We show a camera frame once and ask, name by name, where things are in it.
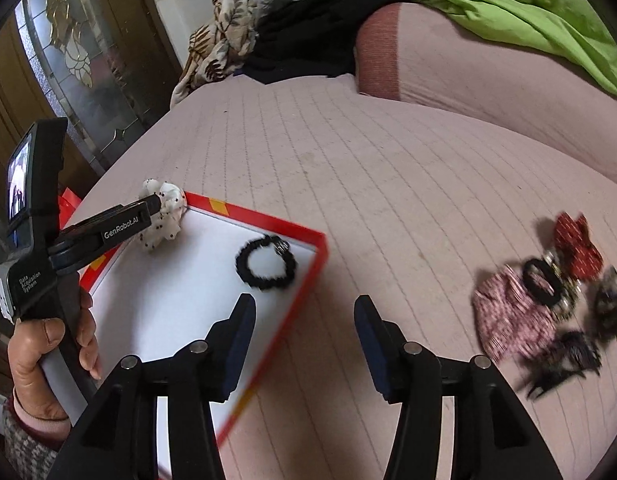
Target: green fabric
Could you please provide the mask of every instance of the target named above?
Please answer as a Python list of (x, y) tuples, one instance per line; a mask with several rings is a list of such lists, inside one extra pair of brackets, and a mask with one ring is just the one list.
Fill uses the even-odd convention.
[(617, 45), (586, 0), (414, 0), (485, 40), (563, 56), (617, 95)]

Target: pile of hair accessories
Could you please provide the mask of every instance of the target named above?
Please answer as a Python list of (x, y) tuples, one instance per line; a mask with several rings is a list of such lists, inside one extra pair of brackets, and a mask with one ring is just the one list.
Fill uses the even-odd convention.
[[(502, 267), (473, 294), (482, 347), (495, 362), (521, 356), (531, 369), (528, 397), (537, 399), (573, 376), (599, 375), (599, 345), (617, 339), (617, 271), (602, 279), (604, 261), (591, 242), (583, 215), (561, 213), (554, 246), (524, 262), (521, 273)], [(584, 286), (599, 285), (587, 332), (568, 321)]]

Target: pink scrunchie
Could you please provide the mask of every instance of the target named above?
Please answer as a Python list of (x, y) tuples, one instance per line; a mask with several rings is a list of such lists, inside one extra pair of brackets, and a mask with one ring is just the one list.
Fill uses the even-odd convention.
[(473, 306), (483, 350), (493, 361), (515, 354), (535, 357), (555, 338), (550, 310), (528, 295), (509, 266), (475, 290)]

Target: patterned knit sleeve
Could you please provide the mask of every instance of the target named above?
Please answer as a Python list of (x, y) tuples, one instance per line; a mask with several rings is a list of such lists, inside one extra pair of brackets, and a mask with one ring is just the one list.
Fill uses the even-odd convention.
[(12, 406), (4, 407), (3, 419), (8, 461), (22, 480), (45, 480), (57, 452), (26, 433), (13, 413)]

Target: black hair tie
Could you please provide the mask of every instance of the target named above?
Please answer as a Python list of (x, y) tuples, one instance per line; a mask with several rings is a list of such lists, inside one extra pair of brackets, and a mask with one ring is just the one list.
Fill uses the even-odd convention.
[[(275, 252), (284, 260), (286, 266), (285, 275), (274, 278), (255, 276), (248, 267), (248, 258), (253, 251), (258, 250), (260, 247), (268, 247), (271, 244), (275, 245)], [(295, 279), (298, 263), (293, 253), (290, 252), (290, 245), (286, 240), (282, 240), (276, 235), (265, 235), (264, 238), (251, 240), (239, 251), (235, 259), (235, 267), (237, 274), (244, 283), (254, 288), (259, 288), (259, 290), (269, 290), (271, 288), (287, 288)]]
[[(539, 274), (544, 278), (548, 285), (551, 286), (553, 292), (550, 293), (546, 289), (539, 286), (533, 279), (533, 274)], [(528, 293), (542, 305), (547, 307), (555, 306), (562, 299), (563, 283), (557, 276), (557, 273), (547, 262), (531, 258), (524, 264), (521, 273), (522, 281), (528, 290)]]

